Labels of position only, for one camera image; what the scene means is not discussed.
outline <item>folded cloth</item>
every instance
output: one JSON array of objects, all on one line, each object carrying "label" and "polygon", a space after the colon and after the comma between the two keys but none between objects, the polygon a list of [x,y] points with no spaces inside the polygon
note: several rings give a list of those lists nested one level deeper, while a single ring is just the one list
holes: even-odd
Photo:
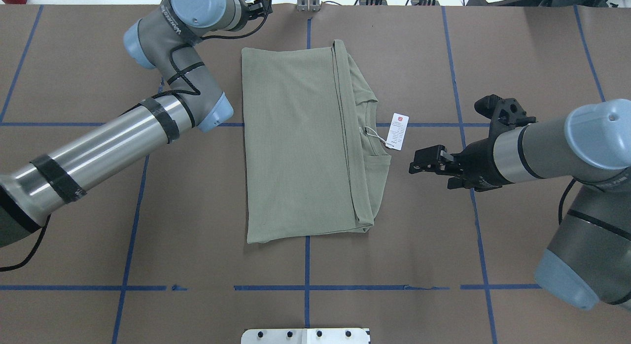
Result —
[{"label": "folded cloth", "polygon": [[242,53],[247,242],[367,232],[390,156],[369,136],[377,99],[344,43]]}]

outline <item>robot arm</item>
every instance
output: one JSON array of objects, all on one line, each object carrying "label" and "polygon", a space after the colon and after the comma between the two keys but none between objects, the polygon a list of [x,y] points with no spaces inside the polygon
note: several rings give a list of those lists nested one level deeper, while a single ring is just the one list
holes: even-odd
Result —
[{"label": "robot arm", "polygon": [[582,106],[536,122],[514,99],[491,95],[475,109],[491,119],[489,138],[450,155],[416,151],[410,173],[451,175],[448,189],[497,189],[572,175],[584,184],[535,273],[537,283],[589,310],[599,301],[631,310],[631,102]]},{"label": "robot arm", "polygon": [[270,12],[268,0],[163,0],[132,25],[124,35],[130,56],[142,67],[158,68],[172,90],[0,175],[0,247],[36,232],[53,211],[185,131],[207,132],[232,117],[232,106],[193,47],[207,32],[237,31]]}]

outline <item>gray-green fabric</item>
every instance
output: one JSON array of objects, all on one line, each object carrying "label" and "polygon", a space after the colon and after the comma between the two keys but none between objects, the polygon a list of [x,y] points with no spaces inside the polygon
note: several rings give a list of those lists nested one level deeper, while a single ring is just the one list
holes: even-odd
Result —
[{"label": "gray-green fabric", "polygon": [[377,99],[344,43],[242,53],[247,242],[367,232],[390,156],[365,132]]}]

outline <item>white mounting plate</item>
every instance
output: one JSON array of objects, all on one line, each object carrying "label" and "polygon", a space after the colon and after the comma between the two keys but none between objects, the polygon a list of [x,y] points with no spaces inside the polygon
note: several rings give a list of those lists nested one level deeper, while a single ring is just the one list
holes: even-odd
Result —
[{"label": "white mounting plate", "polygon": [[[350,332],[350,337],[347,337],[347,331]],[[370,330],[365,328],[246,330],[241,336],[241,344],[370,344]]]}]

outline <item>light blue plastic cap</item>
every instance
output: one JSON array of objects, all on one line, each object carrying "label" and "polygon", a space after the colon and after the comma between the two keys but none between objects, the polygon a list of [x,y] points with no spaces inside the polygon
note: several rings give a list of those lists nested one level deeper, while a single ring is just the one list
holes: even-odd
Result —
[{"label": "light blue plastic cap", "polygon": [[217,103],[214,104],[212,110],[210,110],[210,113],[208,113],[208,116],[198,125],[198,128],[201,129],[202,132],[208,132],[225,122],[225,120],[230,119],[234,112],[232,105],[230,105],[230,102],[226,98],[226,93],[223,93]]},{"label": "light blue plastic cap", "polygon": [[543,253],[543,258],[534,272],[534,281],[554,296],[581,310],[591,310],[600,301],[590,286],[548,249]]},{"label": "light blue plastic cap", "polygon": [[565,120],[565,139],[576,155],[600,169],[631,166],[631,102],[587,104]]},{"label": "light blue plastic cap", "polygon": [[136,63],[140,64],[141,67],[147,69],[156,68],[149,59],[144,55],[142,51],[142,47],[140,46],[140,39],[138,38],[138,23],[140,20],[136,21],[135,24],[131,25],[131,27],[125,32],[122,37],[122,41],[125,45],[125,49],[129,56],[136,60]]},{"label": "light blue plastic cap", "polygon": [[226,0],[171,0],[177,16],[189,26],[211,27],[226,12]]}]

